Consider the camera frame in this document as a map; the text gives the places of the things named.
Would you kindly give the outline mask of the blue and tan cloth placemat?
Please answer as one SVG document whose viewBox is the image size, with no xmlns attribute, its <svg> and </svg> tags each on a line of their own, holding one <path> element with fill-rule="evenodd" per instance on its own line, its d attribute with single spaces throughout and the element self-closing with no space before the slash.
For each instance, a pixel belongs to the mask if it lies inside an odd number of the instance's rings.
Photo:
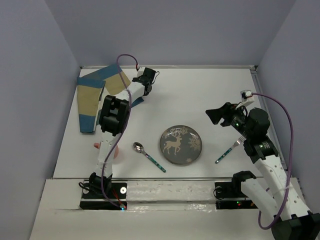
<svg viewBox="0 0 320 240">
<path fill-rule="evenodd" d="M 77 79 L 79 130 L 93 134 L 99 124 L 106 96 L 134 102 L 144 94 L 144 86 L 132 82 L 117 64 L 101 68 Z"/>
</svg>

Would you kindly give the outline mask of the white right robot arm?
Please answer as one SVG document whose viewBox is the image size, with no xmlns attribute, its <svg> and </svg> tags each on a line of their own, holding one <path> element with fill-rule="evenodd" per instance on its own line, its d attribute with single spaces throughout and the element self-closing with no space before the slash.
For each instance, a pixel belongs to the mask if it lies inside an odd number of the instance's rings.
<svg viewBox="0 0 320 240">
<path fill-rule="evenodd" d="M 250 171 L 233 175 L 230 190 L 235 196 L 245 195 L 259 209 L 259 217 L 271 222 L 270 229 L 276 240 L 315 240 L 320 233 L 320 215 L 313 213 L 300 198 L 284 170 L 279 152 L 267 135 L 269 115 L 260 108 L 246 112 L 244 106 L 230 102 L 205 112 L 214 125 L 232 126 L 244 138 L 245 153 L 263 176 L 265 190 Z"/>
</svg>

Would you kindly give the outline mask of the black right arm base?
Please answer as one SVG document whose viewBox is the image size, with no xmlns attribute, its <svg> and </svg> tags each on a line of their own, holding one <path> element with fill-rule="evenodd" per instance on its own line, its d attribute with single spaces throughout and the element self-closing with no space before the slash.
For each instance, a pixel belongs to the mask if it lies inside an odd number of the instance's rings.
<svg viewBox="0 0 320 240">
<path fill-rule="evenodd" d="M 214 183 L 213 196 L 217 210 L 246 210 L 257 209 L 251 199 L 242 192 L 233 188 L 233 184 L 228 181 L 218 181 Z"/>
</svg>

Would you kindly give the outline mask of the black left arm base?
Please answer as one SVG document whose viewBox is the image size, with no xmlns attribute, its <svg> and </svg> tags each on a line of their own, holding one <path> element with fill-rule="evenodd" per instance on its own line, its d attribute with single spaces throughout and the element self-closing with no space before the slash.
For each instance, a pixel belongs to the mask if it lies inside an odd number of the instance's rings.
<svg viewBox="0 0 320 240">
<path fill-rule="evenodd" d="M 81 198 L 79 208 L 82 210 L 108 210 L 126 211 L 128 184 L 126 182 L 113 182 L 106 194 L 107 198 L 98 190 L 90 187 L 89 182 L 79 182 Z"/>
</svg>

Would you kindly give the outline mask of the grey reindeer plate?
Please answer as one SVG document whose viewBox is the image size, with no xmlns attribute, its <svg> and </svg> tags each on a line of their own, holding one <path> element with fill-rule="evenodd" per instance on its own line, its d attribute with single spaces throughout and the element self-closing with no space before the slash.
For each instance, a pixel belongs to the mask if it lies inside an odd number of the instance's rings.
<svg viewBox="0 0 320 240">
<path fill-rule="evenodd" d="M 195 162 L 202 153 L 202 139 L 191 127 L 174 125 L 167 128 L 159 140 L 160 152 L 170 163 L 187 166 Z"/>
</svg>

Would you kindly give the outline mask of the pink mug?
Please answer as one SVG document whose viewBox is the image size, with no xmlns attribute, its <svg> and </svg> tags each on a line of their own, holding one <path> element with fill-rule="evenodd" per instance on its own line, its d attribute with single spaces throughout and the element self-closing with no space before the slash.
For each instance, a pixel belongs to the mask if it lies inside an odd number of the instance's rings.
<svg viewBox="0 0 320 240">
<path fill-rule="evenodd" d="M 101 143 L 96 142 L 96 143 L 93 144 L 93 146 L 94 146 L 96 149 L 99 149 L 100 146 L 101 146 Z M 118 147 L 118 145 L 117 145 L 117 146 L 115 147 L 115 150 L 114 150 L 113 158 L 115 159 L 115 158 L 118 156 L 118 154 L 119 154 L 119 147 Z"/>
</svg>

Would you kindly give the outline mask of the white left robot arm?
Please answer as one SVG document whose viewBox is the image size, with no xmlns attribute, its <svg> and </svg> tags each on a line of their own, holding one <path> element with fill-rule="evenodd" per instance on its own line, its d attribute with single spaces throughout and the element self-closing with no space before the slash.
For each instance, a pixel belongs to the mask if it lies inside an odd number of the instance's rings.
<svg viewBox="0 0 320 240">
<path fill-rule="evenodd" d="M 108 196 L 111 191 L 114 153 L 128 124 L 132 103 L 152 91 L 157 73 L 151 68 L 141 67 L 137 77 L 124 90 L 104 98 L 98 121 L 101 141 L 97 164 L 89 177 L 89 187 L 101 198 Z"/>
</svg>

